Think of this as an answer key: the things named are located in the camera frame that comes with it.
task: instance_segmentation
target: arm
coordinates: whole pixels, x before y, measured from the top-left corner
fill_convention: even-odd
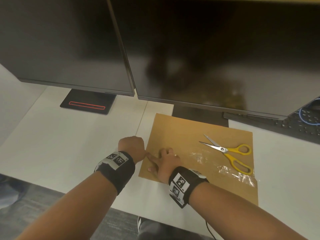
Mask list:
[[[169,183],[173,170],[182,166],[172,148],[161,150],[161,158],[147,154],[156,167],[148,168],[160,181]],[[213,184],[203,182],[194,188],[190,206],[225,240],[305,240],[287,225],[251,202]]]
[[[139,137],[121,139],[118,151],[127,152],[135,164],[146,154],[143,140]],[[117,194],[115,186],[96,171],[36,219],[17,240],[88,240]]]

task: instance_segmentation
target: scissors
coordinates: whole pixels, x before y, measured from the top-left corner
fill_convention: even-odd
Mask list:
[[[214,140],[212,140],[210,137],[206,136],[205,134],[203,134],[203,135],[204,135],[213,145],[210,145],[210,144],[207,144],[207,143],[204,143],[204,142],[201,142],[201,141],[199,141],[199,142],[202,143],[202,144],[204,144],[204,145],[207,145],[207,146],[209,146],[209,147],[211,147],[211,148],[214,148],[214,149],[216,149],[216,150],[218,150],[218,151],[221,151],[221,152],[224,154],[224,156],[226,156],[226,158],[229,159],[231,166],[232,166],[235,170],[237,170],[238,172],[243,173],[243,174],[245,174],[245,175],[250,175],[250,174],[253,173],[253,170],[252,170],[252,168],[251,168],[250,166],[244,164],[243,162],[239,161],[238,159],[234,158],[233,156],[231,156],[231,155],[228,153],[228,152],[235,152],[235,153],[239,153],[239,154],[241,154],[241,155],[249,155],[249,154],[252,153],[252,149],[251,149],[251,147],[250,147],[249,145],[247,145],[247,144],[241,144],[241,145],[239,145],[239,146],[236,147],[236,148],[224,148],[224,147],[220,146],[218,143],[216,143]],[[240,152],[239,149],[240,149],[241,147],[245,147],[245,148],[247,149],[247,152]],[[247,171],[245,172],[245,171],[239,169],[239,168],[235,165],[235,163],[241,165],[243,168],[246,168]]]

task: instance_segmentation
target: desk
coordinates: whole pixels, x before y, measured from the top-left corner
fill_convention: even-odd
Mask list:
[[[38,98],[0,147],[0,173],[66,193],[120,138],[136,134],[147,145],[155,114],[173,109],[126,96],[117,96],[107,116],[60,108],[68,92],[48,87]],[[229,127],[253,132],[260,207],[309,240],[319,239],[320,146],[234,121]],[[140,165],[112,207],[209,236],[204,220],[190,206],[181,210],[166,185],[138,177]]]

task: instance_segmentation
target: transparent packing tape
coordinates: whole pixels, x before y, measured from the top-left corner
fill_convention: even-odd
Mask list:
[[[213,170],[213,172],[221,173],[228,177],[234,178],[237,181],[248,184],[252,187],[257,187],[256,180],[254,178],[254,170],[251,175],[246,175],[235,170],[230,163],[228,163],[228,166],[226,166],[226,164],[219,164],[217,161],[214,161],[211,158],[208,159],[206,156],[204,156],[205,153],[203,154],[188,152],[188,154],[193,160],[196,160],[197,163],[202,164],[204,166],[210,166],[210,170]]]

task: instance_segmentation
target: wristband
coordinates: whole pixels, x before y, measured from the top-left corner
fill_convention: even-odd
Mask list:
[[[104,158],[94,171],[100,171],[115,186],[119,195],[134,174],[135,168],[129,153],[119,151]]]
[[[196,170],[179,166],[175,168],[169,178],[170,197],[181,207],[189,204],[192,191],[199,184],[209,182],[207,177]]]

